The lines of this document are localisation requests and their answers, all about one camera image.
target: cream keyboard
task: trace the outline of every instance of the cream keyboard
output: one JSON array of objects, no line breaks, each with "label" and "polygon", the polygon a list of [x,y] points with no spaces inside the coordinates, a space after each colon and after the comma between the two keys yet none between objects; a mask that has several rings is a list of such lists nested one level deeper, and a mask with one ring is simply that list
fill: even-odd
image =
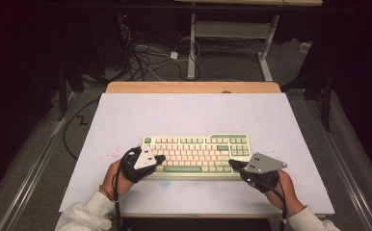
[{"label": "cream keyboard", "polygon": [[252,157],[247,135],[219,134],[209,137],[146,137],[153,155],[166,160],[147,179],[241,179],[228,160],[248,162]]}]

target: white tabletop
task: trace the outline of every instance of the white tabletop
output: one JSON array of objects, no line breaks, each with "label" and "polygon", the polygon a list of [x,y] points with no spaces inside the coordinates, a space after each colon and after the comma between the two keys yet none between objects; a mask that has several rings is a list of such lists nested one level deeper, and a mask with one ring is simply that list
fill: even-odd
[{"label": "white tabletop", "polygon": [[[331,201],[284,93],[105,93],[60,211],[86,202],[108,166],[142,137],[247,134],[252,152],[288,164],[300,200],[317,215]],[[121,199],[123,217],[268,218],[280,211],[243,181],[156,181]]]}]

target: white sleeve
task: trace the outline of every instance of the white sleeve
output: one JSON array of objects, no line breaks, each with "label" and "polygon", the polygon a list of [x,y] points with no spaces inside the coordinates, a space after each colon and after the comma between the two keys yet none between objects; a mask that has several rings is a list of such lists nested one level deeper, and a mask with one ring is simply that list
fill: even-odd
[{"label": "white sleeve", "polygon": [[316,217],[308,206],[287,220],[295,231],[339,231],[330,220]]},{"label": "white sleeve", "polygon": [[95,192],[86,204],[75,203],[60,216],[56,231],[63,230],[109,230],[111,221],[107,215],[115,207],[101,192]]}]

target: desk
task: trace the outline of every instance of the desk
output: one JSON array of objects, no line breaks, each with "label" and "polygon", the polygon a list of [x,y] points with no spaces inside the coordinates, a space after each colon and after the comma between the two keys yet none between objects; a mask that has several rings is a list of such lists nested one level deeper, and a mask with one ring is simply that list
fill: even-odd
[{"label": "desk", "polygon": [[[224,90],[234,93],[219,93]],[[301,179],[295,182],[298,197],[317,215],[334,213],[289,102],[278,86],[217,82],[111,83],[99,101],[60,211],[72,203],[86,202],[108,165],[141,144],[144,136],[207,136],[230,131],[248,134],[253,152],[285,161],[293,179]],[[144,180],[120,205],[125,218],[280,216],[263,194],[239,180]]]},{"label": "desk", "polygon": [[[322,0],[176,0],[181,2],[214,3],[214,4],[251,4],[251,5],[278,5],[278,6],[321,6]],[[265,81],[273,81],[270,69],[267,65],[267,54],[273,41],[274,33],[279,22],[279,15],[274,15],[271,23],[233,23],[218,21],[196,21],[196,14],[192,13],[190,52],[188,63],[188,79],[195,79],[196,66],[196,36],[243,38],[243,39],[266,39],[264,50],[258,52],[258,61]]]}]

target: glove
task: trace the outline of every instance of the glove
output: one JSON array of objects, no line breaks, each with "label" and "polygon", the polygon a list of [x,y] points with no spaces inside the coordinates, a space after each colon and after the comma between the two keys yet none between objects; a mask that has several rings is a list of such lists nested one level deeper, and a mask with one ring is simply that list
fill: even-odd
[{"label": "glove", "polygon": [[276,170],[263,174],[256,174],[244,170],[248,162],[229,160],[228,163],[234,170],[240,172],[241,179],[262,193],[266,193],[273,189],[279,181],[279,173]]},{"label": "glove", "polygon": [[143,167],[140,169],[135,169],[134,166],[142,152],[141,147],[134,147],[127,151],[123,157],[121,164],[121,171],[126,179],[130,180],[132,183],[138,183],[142,178],[152,174],[156,167],[162,165],[165,161],[166,157],[164,155],[155,156],[156,164],[149,167]]}]

